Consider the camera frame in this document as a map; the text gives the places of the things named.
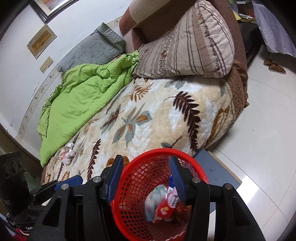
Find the slipper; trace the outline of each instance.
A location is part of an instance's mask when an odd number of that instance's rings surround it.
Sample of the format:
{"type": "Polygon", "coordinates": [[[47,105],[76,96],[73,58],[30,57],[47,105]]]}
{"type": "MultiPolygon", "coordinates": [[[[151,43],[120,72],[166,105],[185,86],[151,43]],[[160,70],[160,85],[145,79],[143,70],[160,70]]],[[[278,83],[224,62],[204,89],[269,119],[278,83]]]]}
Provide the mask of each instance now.
{"type": "Polygon", "coordinates": [[[276,64],[275,61],[273,61],[272,59],[267,59],[263,62],[263,64],[267,67],[271,66],[272,64],[276,64]]]}
{"type": "Polygon", "coordinates": [[[286,71],[284,70],[284,68],[277,63],[272,64],[271,66],[268,67],[268,69],[272,72],[276,72],[279,74],[286,74],[286,71]]]}

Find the red cloth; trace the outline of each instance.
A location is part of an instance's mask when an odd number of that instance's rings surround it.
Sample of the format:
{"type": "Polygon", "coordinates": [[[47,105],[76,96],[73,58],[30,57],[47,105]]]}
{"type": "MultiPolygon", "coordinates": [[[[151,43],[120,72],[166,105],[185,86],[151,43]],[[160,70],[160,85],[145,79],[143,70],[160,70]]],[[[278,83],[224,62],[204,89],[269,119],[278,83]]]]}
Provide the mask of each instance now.
{"type": "Polygon", "coordinates": [[[15,235],[15,236],[13,236],[14,237],[14,239],[16,240],[16,241],[27,241],[27,238],[25,238],[25,237],[22,237],[22,236],[20,236],[20,235],[15,235]]]}

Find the leaf pattern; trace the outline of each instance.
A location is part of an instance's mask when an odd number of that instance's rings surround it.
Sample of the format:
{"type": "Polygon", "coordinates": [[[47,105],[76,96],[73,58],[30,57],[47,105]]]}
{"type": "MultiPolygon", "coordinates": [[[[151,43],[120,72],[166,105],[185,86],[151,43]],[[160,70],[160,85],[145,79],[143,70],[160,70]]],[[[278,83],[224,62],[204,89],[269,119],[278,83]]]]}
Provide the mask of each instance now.
{"type": "Polygon", "coordinates": [[[173,148],[173,146],[178,142],[178,140],[181,139],[182,136],[180,136],[172,145],[168,144],[167,142],[162,142],[161,146],[163,148],[173,148]]]}
{"type": "Polygon", "coordinates": [[[52,176],[51,174],[47,174],[46,175],[46,178],[44,179],[44,183],[43,184],[49,183],[51,176],[52,176]]]}
{"type": "Polygon", "coordinates": [[[54,169],[54,167],[55,167],[55,165],[56,165],[56,163],[57,163],[57,161],[58,161],[58,157],[59,157],[59,154],[61,153],[61,151],[62,151],[62,148],[60,148],[60,149],[56,152],[56,154],[54,155],[54,157],[53,157],[53,159],[54,159],[54,163],[53,163],[53,165],[52,165],[52,170],[54,169]]]}
{"type": "Polygon", "coordinates": [[[198,143],[196,141],[197,134],[198,134],[198,128],[199,123],[201,120],[198,116],[200,113],[199,110],[196,110],[194,108],[198,107],[199,104],[195,104],[194,100],[191,99],[191,95],[187,95],[188,92],[184,93],[183,91],[179,92],[177,96],[172,96],[169,98],[175,98],[173,102],[173,106],[178,109],[179,111],[182,111],[182,114],[184,115],[184,122],[187,122],[188,126],[188,134],[190,139],[190,149],[193,152],[198,151],[198,143]]]}
{"type": "Polygon", "coordinates": [[[175,87],[177,90],[180,89],[185,84],[185,76],[179,76],[177,78],[174,78],[174,79],[168,81],[164,87],[168,88],[173,84],[175,84],[175,87]]]}
{"type": "Polygon", "coordinates": [[[223,110],[221,108],[218,111],[218,113],[214,119],[214,122],[213,122],[211,135],[210,135],[209,139],[207,140],[207,145],[215,138],[216,134],[221,129],[221,126],[223,125],[223,123],[228,115],[229,110],[230,110],[230,106],[228,106],[225,110],[223,110]]]}
{"type": "Polygon", "coordinates": [[[91,179],[92,175],[92,169],[94,168],[93,165],[96,164],[95,159],[97,158],[96,155],[99,153],[100,150],[100,145],[101,145],[101,139],[99,139],[91,152],[91,159],[89,160],[89,166],[87,168],[87,180],[89,181],[91,179]]]}
{"type": "Polygon", "coordinates": [[[99,118],[96,119],[90,119],[87,124],[85,125],[84,129],[83,129],[83,135],[86,135],[89,131],[89,128],[91,126],[92,123],[94,123],[95,121],[99,120],[99,118]]]}
{"type": "Polygon", "coordinates": [[[100,127],[100,130],[102,130],[101,134],[103,134],[106,130],[109,131],[112,128],[112,126],[114,126],[114,123],[118,118],[118,115],[122,112],[122,111],[119,112],[120,107],[121,107],[121,104],[119,104],[116,111],[111,112],[109,119],[100,127]]]}
{"type": "Polygon", "coordinates": [[[141,98],[144,97],[145,94],[149,92],[152,85],[153,85],[153,82],[150,85],[147,85],[146,87],[141,87],[140,85],[136,85],[133,93],[131,95],[128,95],[127,97],[130,97],[131,101],[135,100],[135,102],[137,102],[137,100],[140,100],[141,98]]]}
{"type": "Polygon", "coordinates": [[[70,176],[70,171],[69,172],[66,171],[65,174],[63,175],[61,181],[65,181],[65,180],[69,179],[69,176],[70,176]]]}
{"type": "Polygon", "coordinates": [[[73,145],[75,145],[76,141],[78,140],[79,133],[80,133],[80,132],[78,132],[78,133],[76,134],[74,140],[72,141],[73,145]]]}
{"type": "Polygon", "coordinates": [[[123,137],[127,129],[125,139],[126,139],[126,146],[128,146],[129,142],[134,138],[135,131],[136,131],[136,124],[138,126],[141,126],[144,123],[152,120],[152,117],[150,116],[150,113],[148,110],[145,110],[141,113],[144,105],[145,103],[142,104],[142,106],[139,108],[137,112],[136,112],[136,107],[134,107],[132,111],[129,113],[129,115],[127,116],[126,120],[121,118],[125,122],[125,124],[116,131],[112,144],[119,141],[119,139],[123,137]]]}
{"type": "Polygon", "coordinates": [[[109,110],[112,108],[112,106],[114,105],[114,103],[119,99],[119,97],[122,95],[122,93],[125,91],[125,89],[127,88],[127,86],[123,87],[121,89],[121,91],[119,91],[119,93],[117,94],[117,96],[115,96],[113,99],[112,99],[112,102],[110,104],[110,106],[108,107],[107,111],[106,111],[106,114],[108,114],[109,110]]]}
{"type": "Polygon", "coordinates": [[[58,172],[58,174],[57,174],[57,180],[59,179],[59,176],[61,175],[61,172],[62,172],[62,170],[63,170],[63,166],[64,166],[64,163],[61,162],[61,166],[59,167],[59,172],[58,172]]]}
{"type": "Polygon", "coordinates": [[[84,142],[85,142],[85,140],[83,140],[79,144],[75,145],[75,147],[76,147],[76,155],[72,160],[72,165],[74,165],[76,163],[77,159],[82,156],[83,151],[84,151],[84,142]]]}
{"type": "Polygon", "coordinates": [[[83,171],[78,170],[77,175],[81,176],[81,174],[85,171],[85,169],[83,171]]]}

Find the gray quilted pillow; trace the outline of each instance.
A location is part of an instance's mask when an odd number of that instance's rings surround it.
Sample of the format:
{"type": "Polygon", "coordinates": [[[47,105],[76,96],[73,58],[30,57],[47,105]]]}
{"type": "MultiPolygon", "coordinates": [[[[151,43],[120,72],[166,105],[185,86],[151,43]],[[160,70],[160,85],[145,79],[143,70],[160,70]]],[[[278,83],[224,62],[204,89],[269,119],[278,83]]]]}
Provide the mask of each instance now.
{"type": "Polygon", "coordinates": [[[60,62],[59,72],[79,64],[107,64],[125,53],[126,42],[105,23],[77,44],[60,62]]]}

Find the striped pillow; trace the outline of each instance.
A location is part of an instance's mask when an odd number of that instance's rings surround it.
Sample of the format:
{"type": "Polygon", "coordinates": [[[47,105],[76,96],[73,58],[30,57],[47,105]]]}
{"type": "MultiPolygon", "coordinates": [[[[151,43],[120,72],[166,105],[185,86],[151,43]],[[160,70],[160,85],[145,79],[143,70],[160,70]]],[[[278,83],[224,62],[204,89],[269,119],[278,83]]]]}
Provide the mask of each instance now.
{"type": "Polygon", "coordinates": [[[219,78],[228,74],[233,59],[234,43],[224,19],[208,1],[197,0],[172,30],[139,48],[134,74],[219,78]]]}

